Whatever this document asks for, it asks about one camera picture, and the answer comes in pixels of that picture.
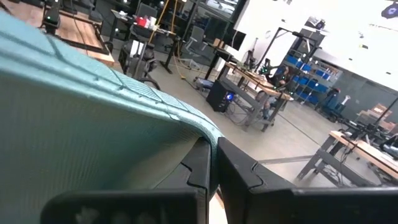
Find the white wall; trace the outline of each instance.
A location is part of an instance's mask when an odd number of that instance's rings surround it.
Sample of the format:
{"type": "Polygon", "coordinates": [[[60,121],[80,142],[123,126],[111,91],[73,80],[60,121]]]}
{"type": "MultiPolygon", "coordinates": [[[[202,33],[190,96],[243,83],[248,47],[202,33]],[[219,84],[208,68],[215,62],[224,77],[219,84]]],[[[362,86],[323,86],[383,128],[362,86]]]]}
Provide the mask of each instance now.
{"type": "Polygon", "coordinates": [[[392,2],[336,0],[329,3],[336,4],[343,11],[332,14],[330,12],[333,12],[333,8],[321,6],[324,10],[320,11],[325,12],[322,13],[322,18],[326,20],[326,29],[330,35],[323,39],[322,50],[318,50],[315,56],[398,91],[398,68],[395,66],[398,31],[370,26],[376,24],[398,30],[398,19],[387,20],[381,17],[381,11],[392,2]],[[359,32],[363,33],[364,38],[359,38],[359,32]],[[369,49],[359,47],[361,44],[367,45],[369,49]]]}
{"type": "MultiPolygon", "coordinates": [[[[244,60],[246,52],[253,48],[255,39],[258,38],[254,57],[258,60],[261,59],[278,27],[284,27],[291,31],[301,30],[308,19],[309,12],[295,9],[302,7],[299,3],[304,1],[306,0],[296,0],[291,5],[287,5],[283,1],[248,0],[234,27],[236,30],[244,32],[246,37],[239,51],[231,47],[227,47],[226,50],[238,60],[244,60]]],[[[282,62],[294,40],[295,37],[292,34],[285,34],[274,41],[266,55],[272,65],[279,65],[282,62]]],[[[221,70],[223,65],[224,61],[221,60],[216,69],[221,70]]]]}

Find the teal fabric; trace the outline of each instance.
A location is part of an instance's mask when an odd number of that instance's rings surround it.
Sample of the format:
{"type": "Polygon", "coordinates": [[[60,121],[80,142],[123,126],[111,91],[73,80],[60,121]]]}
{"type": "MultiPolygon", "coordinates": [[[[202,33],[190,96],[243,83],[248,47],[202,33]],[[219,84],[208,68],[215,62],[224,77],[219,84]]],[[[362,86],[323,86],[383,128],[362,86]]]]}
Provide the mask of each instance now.
{"type": "Polygon", "coordinates": [[[0,217],[38,223],[69,190],[155,187],[216,125],[194,107],[0,11],[0,217]]]}

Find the gray floor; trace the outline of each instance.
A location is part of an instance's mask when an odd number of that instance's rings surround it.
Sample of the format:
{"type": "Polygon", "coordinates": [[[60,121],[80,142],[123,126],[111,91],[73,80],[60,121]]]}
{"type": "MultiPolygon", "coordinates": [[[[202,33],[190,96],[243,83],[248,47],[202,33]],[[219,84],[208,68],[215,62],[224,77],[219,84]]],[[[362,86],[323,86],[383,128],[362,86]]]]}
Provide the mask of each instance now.
{"type": "MultiPolygon", "coordinates": [[[[117,59],[119,50],[117,44],[113,52],[117,59]]],[[[156,59],[165,60],[165,54],[156,53],[156,59]]],[[[170,64],[173,75],[167,73],[162,66],[158,66],[150,75],[160,85],[162,91],[175,96],[206,114],[222,133],[236,146],[258,161],[266,162],[269,159],[281,159],[286,157],[312,156],[319,146],[328,137],[331,130],[340,129],[339,124],[331,123],[313,109],[300,105],[297,102],[289,102],[285,110],[276,117],[275,125],[265,133],[261,132],[261,125],[252,125],[247,131],[234,124],[227,116],[215,113],[205,101],[205,97],[194,90],[189,84],[195,77],[204,77],[207,67],[203,66],[200,72],[176,67],[174,59],[170,64]]],[[[235,122],[244,119],[243,115],[232,117],[235,122]]],[[[367,179],[378,182],[376,176],[366,167],[366,161],[355,161],[356,155],[350,155],[346,164],[367,179]]],[[[270,170],[302,187],[334,187],[322,175],[307,175],[302,181],[297,182],[295,176],[300,172],[308,160],[263,164],[270,170]]]]}

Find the workbench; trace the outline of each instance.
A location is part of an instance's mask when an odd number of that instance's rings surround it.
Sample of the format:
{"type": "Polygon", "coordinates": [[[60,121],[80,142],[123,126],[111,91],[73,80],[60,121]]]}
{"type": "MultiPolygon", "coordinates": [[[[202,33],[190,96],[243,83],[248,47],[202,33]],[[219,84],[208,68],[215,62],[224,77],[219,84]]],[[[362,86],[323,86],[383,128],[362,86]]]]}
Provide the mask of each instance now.
{"type": "Polygon", "coordinates": [[[277,105],[274,108],[274,112],[269,116],[268,119],[260,119],[258,122],[262,123],[264,126],[262,128],[262,132],[264,132],[268,126],[271,124],[274,124],[274,120],[276,117],[276,114],[278,111],[281,109],[282,105],[286,101],[292,101],[293,98],[286,93],[282,93],[278,90],[274,89],[274,86],[270,83],[268,83],[266,80],[262,79],[259,75],[248,72],[248,71],[243,71],[240,68],[238,68],[236,65],[233,65],[229,62],[226,62],[224,67],[220,71],[219,75],[220,81],[228,85],[234,92],[235,94],[239,95],[242,99],[247,101],[252,108],[250,110],[246,110],[245,107],[241,108],[248,114],[247,119],[245,120],[245,127],[247,128],[250,126],[254,119],[257,118],[259,115],[260,111],[264,107],[264,103],[268,100],[270,96],[275,96],[276,98],[280,98],[281,100],[277,101],[277,105]],[[233,83],[231,80],[228,79],[228,73],[229,71],[233,69],[234,73],[237,73],[238,75],[242,76],[241,81],[239,81],[238,84],[233,83]],[[243,84],[243,80],[246,79],[247,81],[254,83],[256,85],[256,88],[260,88],[262,91],[264,91],[266,94],[260,99],[260,101],[256,101],[251,95],[249,95],[246,91],[244,91],[241,86],[243,84]]]}
{"type": "MultiPolygon", "coordinates": [[[[14,3],[8,0],[0,0],[0,1],[10,10],[11,14],[16,18],[25,21],[27,24],[32,25],[36,28],[39,28],[42,25],[44,9],[26,4],[24,2],[14,3]]],[[[80,12],[78,12],[78,14],[75,15],[76,18],[75,21],[73,21],[73,18],[64,16],[63,14],[68,14],[69,16],[73,16],[72,14],[69,14],[68,12],[65,11],[62,11],[62,13],[60,13],[61,24],[55,33],[56,35],[60,36],[63,39],[72,40],[74,42],[79,42],[82,44],[85,43],[87,45],[99,48],[103,47],[101,45],[101,42],[97,39],[95,35],[95,30],[92,26],[92,24],[100,24],[100,23],[89,20],[87,14],[83,14],[80,12]]],[[[112,67],[114,65],[114,60],[110,53],[101,54],[90,50],[85,50],[77,47],[75,48],[77,49],[77,51],[86,54],[104,63],[109,67],[112,67]]]]}
{"type": "Polygon", "coordinates": [[[383,152],[362,140],[347,141],[343,136],[344,134],[339,131],[331,131],[329,133],[328,139],[309,160],[307,165],[305,165],[305,167],[300,171],[297,179],[303,179],[310,172],[310,170],[315,169],[315,174],[319,172],[330,182],[334,183],[336,186],[339,186],[340,183],[333,178],[329,172],[325,171],[325,166],[329,165],[336,169],[343,177],[347,178],[352,184],[358,187],[375,186],[375,183],[364,179],[336,158],[337,152],[346,147],[348,150],[353,149],[353,152],[368,160],[372,165],[382,170],[385,174],[391,176],[392,179],[398,179],[397,161],[393,160],[393,158],[385,155],[383,152]]]}

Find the wooden table top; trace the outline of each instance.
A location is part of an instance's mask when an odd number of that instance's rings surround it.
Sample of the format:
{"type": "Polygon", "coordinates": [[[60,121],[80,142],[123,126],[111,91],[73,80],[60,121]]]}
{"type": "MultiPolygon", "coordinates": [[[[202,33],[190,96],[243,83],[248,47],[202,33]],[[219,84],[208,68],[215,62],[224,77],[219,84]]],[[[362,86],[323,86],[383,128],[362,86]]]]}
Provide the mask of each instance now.
{"type": "MultiPolygon", "coordinates": [[[[343,133],[339,131],[331,131],[329,133],[330,136],[337,139],[339,142],[343,143],[344,145],[348,146],[349,148],[355,147],[354,144],[348,142],[347,140],[343,139],[343,133]]],[[[393,178],[398,179],[398,162],[393,160],[393,158],[385,155],[380,150],[376,149],[375,147],[369,145],[368,143],[359,140],[354,142],[357,144],[357,147],[354,148],[354,152],[359,154],[360,156],[367,159],[369,162],[372,162],[378,168],[382,169],[384,172],[391,175],[393,178]]]]}
{"type": "MultiPolygon", "coordinates": [[[[11,11],[12,15],[15,16],[16,18],[25,21],[27,24],[34,27],[41,26],[43,18],[43,9],[31,6],[24,2],[14,3],[8,0],[0,0],[0,1],[2,1],[2,3],[11,11]]],[[[102,47],[101,42],[95,36],[95,30],[91,24],[79,20],[73,21],[71,17],[63,15],[60,15],[60,17],[61,17],[61,24],[55,34],[59,35],[64,39],[80,42],[82,44],[85,43],[87,45],[92,45],[94,47],[102,47]]],[[[88,22],[92,22],[88,20],[88,15],[82,13],[78,13],[77,15],[75,15],[75,17],[80,17],[84,20],[87,20],[88,22]]],[[[99,60],[100,62],[104,63],[107,66],[112,67],[114,65],[114,60],[110,53],[105,55],[81,48],[76,48],[76,49],[77,51],[83,54],[87,54],[88,56],[99,60]]]]}
{"type": "MultiPolygon", "coordinates": [[[[229,62],[226,62],[225,65],[232,69],[236,68],[235,65],[231,65],[229,62]]],[[[242,75],[245,79],[249,80],[250,82],[257,84],[258,87],[262,91],[266,92],[268,95],[280,96],[280,92],[270,89],[270,87],[273,88],[274,86],[271,83],[267,82],[267,80],[262,79],[262,77],[260,77],[259,75],[252,73],[252,72],[247,72],[247,71],[244,72],[238,68],[236,68],[235,71],[237,71],[240,75],[242,75]]],[[[286,93],[284,93],[282,95],[282,99],[289,100],[289,101],[294,100],[289,94],[286,94],[286,93]]]]}

